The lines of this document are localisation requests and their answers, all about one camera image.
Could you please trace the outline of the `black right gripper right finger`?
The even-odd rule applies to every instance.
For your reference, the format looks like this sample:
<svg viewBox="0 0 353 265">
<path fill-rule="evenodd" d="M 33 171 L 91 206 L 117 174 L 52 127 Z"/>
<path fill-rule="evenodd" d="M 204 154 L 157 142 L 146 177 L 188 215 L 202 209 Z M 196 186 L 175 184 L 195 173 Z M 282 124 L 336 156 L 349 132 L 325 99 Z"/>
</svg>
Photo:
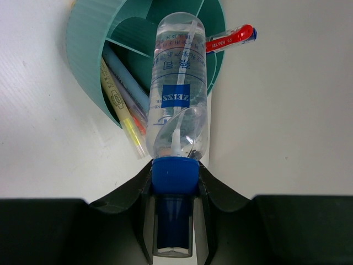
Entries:
<svg viewBox="0 0 353 265">
<path fill-rule="evenodd" d="M 255 264 L 254 209 L 200 165 L 194 228 L 198 264 Z"/>
</svg>

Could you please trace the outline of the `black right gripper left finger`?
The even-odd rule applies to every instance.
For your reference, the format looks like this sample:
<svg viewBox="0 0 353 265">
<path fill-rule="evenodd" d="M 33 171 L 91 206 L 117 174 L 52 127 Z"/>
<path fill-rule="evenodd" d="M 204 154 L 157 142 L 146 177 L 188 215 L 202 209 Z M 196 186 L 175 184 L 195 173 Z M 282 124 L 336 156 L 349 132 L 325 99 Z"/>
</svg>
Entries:
<svg viewBox="0 0 353 265">
<path fill-rule="evenodd" d="M 102 264 L 152 264 L 154 202 L 149 161 L 136 176 L 89 204 L 99 213 L 94 250 Z"/>
</svg>

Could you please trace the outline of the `yellow transparent pen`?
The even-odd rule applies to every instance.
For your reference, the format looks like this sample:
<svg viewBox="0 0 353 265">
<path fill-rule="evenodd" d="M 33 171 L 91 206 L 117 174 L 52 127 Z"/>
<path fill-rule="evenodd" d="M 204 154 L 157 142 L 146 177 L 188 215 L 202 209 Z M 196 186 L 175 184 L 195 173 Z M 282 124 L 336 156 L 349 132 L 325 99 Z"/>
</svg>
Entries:
<svg viewBox="0 0 353 265">
<path fill-rule="evenodd" d="M 136 126 L 136 123 L 131 116 L 130 111 L 128 110 L 116 82 L 113 80 L 113 76 L 103 58 L 100 60 L 100 81 L 101 86 L 108 97 L 108 100 L 119 119 L 120 125 L 137 157 L 146 157 L 145 141 L 143 140 L 140 130 Z"/>
</svg>

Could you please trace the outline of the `orange transparent pen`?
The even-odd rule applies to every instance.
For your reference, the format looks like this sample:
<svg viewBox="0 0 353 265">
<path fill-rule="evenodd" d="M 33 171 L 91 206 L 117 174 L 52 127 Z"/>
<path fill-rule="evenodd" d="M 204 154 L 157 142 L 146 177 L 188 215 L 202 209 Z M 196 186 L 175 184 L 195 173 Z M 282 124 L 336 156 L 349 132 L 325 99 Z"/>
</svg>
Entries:
<svg viewBox="0 0 353 265">
<path fill-rule="evenodd" d="M 131 114 L 136 126 L 138 127 L 141 135 L 145 136 L 145 134 L 146 134 L 145 119 L 133 108 L 130 108 L 129 111 L 130 111 L 130 114 Z"/>
</svg>

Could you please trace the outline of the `white blue correction tape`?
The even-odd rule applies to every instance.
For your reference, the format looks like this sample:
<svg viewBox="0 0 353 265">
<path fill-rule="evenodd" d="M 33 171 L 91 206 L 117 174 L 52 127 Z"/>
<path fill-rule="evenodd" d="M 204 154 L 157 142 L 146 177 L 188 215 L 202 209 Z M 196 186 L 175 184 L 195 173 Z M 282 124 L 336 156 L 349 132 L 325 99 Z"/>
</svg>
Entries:
<svg viewBox="0 0 353 265">
<path fill-rule="evenodd" d="M 193 14 L 169 14 L 157 28 L 146 134 L 153 158 L 155 256 L 192 256 L 193 200 L 207 122 L 205 28 Z"/>
</svg>

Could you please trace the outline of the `light blue pen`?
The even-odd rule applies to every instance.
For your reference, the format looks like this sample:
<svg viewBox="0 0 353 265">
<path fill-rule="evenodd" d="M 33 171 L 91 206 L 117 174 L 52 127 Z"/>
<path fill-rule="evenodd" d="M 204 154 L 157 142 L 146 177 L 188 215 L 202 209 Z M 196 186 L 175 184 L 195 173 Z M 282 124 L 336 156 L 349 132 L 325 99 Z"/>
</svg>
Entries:
<svg viewBox="0 0 353 265">
<path fill-rule="evenodd" d="M 144 89 L 133 78 L 118 56 L 109 46 L 105 46 L 102 52 L 105 63 L 110 67 L 114 75 L 124 85 L 133 99 L 140 105 L 142 111 L 147 113 L 149 110 L 149 96 Z"/>
</svg>

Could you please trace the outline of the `red gel pen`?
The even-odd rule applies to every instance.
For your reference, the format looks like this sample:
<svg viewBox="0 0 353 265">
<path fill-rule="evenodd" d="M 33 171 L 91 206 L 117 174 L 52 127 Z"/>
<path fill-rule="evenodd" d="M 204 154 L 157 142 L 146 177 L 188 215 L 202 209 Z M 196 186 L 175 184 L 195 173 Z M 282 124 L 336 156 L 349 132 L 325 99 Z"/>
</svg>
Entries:
<svg viewBox="0 0 353 265">
<path fill-rule="evenodd" d="M 253 26 L 244 24 L 206 38 L 206 53 L 218 53 L 232 45 L 242 45 L 253 40 Z"/>
</svg>

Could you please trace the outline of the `grey transparent pen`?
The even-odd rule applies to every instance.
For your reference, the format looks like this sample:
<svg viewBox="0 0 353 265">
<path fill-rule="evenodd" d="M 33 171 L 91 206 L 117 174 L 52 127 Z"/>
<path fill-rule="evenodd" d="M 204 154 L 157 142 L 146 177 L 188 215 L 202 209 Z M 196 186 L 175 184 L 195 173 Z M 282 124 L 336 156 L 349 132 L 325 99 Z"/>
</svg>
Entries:
<svg viewBox="0 0 353 265">
<path fill-rule="evenodd" d="M 109 70 L 121 96 L 123 97 L 123 100 L 125 101 L 125 104 L 127 105 L 128 108 L 132 108 L 136 114 L 140 116 L 142 121 L 146 124 L 147 123 L 147 116 L 146 113 L 143 111 L 142 107 L 140 104 L 135 100 L 132 95 L 127 91 L 127 89 L 124 87 L 124 85 L 120 82 L 120 80 L 114 75 L 112 70 Z"/>
</svg>

